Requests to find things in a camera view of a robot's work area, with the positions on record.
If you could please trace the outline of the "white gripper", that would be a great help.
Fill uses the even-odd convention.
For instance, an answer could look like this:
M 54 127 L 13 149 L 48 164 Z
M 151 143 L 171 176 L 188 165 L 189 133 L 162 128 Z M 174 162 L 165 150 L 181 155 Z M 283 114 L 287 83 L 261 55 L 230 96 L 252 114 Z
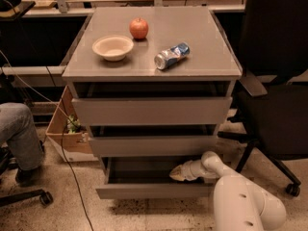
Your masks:
M 183 165 L 175 167 L 169 177 L 175 181 L 192 181 L 202 176 L 203 165 L 200 160 L 187 161 Z

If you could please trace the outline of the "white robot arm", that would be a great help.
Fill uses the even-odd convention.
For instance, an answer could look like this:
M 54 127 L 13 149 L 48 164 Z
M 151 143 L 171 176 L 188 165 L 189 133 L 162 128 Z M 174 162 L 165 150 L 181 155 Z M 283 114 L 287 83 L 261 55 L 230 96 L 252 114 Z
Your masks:
M 271 231 L 286 221 L 286 208 L 279 198 L 227 166 L 213 151 L 175 167 L 169 177 L 176 181 L 217 177 L 216 231 Z

